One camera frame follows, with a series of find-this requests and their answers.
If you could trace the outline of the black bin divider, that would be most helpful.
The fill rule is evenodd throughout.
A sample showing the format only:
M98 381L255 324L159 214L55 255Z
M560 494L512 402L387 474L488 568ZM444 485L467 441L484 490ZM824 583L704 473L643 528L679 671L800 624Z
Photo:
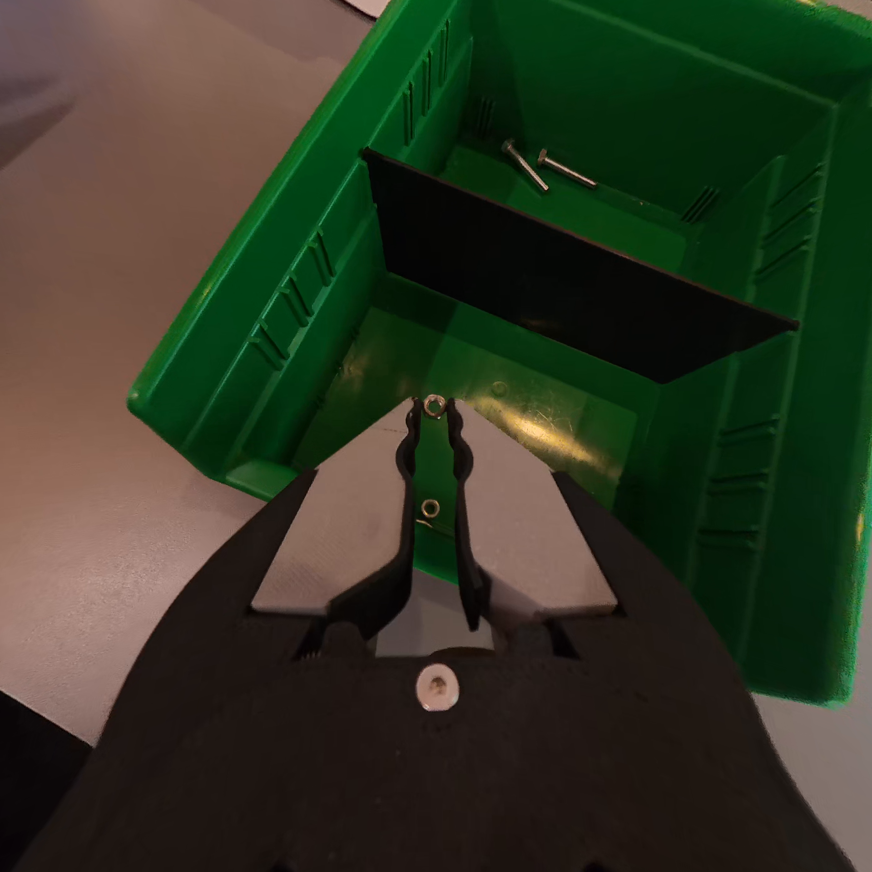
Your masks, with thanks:
M390 273L656 384L800 329L371 148L362 158Z

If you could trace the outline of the green plastic bin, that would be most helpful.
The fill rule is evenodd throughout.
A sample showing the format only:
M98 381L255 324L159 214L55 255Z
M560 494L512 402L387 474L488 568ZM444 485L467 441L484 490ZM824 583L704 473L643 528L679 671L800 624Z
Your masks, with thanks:
M452 300L387 270L365 148L800 329L659 385ZM542 148L597 190L538 167ZM428 394L611 510L751 690L847 702L870 541L870 21L824 2L389 2L127 406L269 500Z

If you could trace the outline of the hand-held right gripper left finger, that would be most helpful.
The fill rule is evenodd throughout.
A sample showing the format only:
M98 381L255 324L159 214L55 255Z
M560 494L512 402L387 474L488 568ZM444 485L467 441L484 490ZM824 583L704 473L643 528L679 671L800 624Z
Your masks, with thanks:
M411 594L422 413L408 398L318 465L255 612L351 623L365 640L398 616Z

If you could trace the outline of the silver metal bolt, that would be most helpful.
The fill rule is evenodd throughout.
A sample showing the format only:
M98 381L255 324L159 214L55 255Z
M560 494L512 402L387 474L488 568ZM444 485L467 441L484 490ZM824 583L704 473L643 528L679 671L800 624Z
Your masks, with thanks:
M509 158L519 171L532 183L532 185L540 193L548 193L549 185L542 180L537 171L529 164L523 155L515 146L515 141L511 138L505 139L500 147L501 151Z
M551 173L556 173L565 179L572 180L588 190L597 190L598 188L598 182L554 159L546 148L540 149L537 157L537 166Z

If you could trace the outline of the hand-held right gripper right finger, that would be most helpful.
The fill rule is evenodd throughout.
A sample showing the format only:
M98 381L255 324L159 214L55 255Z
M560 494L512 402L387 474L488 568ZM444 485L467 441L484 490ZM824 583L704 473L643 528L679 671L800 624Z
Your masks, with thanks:
M470 629L606 616L617 599L544 461L469 404L446 405L454 540Z

